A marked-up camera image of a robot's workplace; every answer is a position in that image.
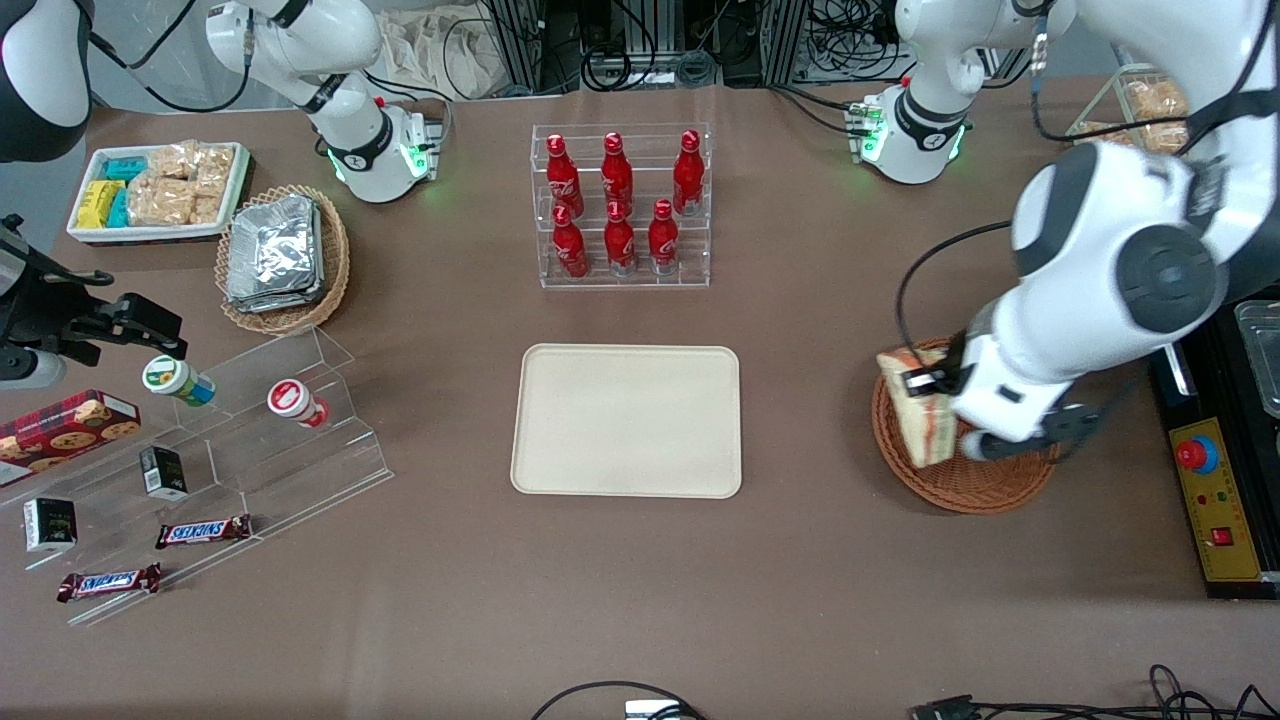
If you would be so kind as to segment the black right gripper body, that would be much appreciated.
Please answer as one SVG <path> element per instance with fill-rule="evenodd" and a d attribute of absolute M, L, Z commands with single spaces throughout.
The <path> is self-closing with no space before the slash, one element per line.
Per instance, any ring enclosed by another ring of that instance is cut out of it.
<path fill-rule="evenodd" d="M 115 316 L 90 288 L 108 287 L 114 277 L 67 269 L 26 242 L 22 223 L 19 215 L 3 218 L 1 368 L 36 369 L 38 351 L 96 365 L 96 332 Z"/>

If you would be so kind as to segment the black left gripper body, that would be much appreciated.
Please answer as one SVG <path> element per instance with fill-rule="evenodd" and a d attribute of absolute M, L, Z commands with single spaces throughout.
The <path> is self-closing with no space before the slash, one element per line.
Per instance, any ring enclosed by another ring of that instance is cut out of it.
<path fill-rule="evenodd" d="M 972 375 L 972 361 L 966 360 L 966 351 L 973 337 L 973 332 L 961 329 L 948 340 L 943 357 L 934 364 L 938 392 L 959 396 L 966 388 Z"/>

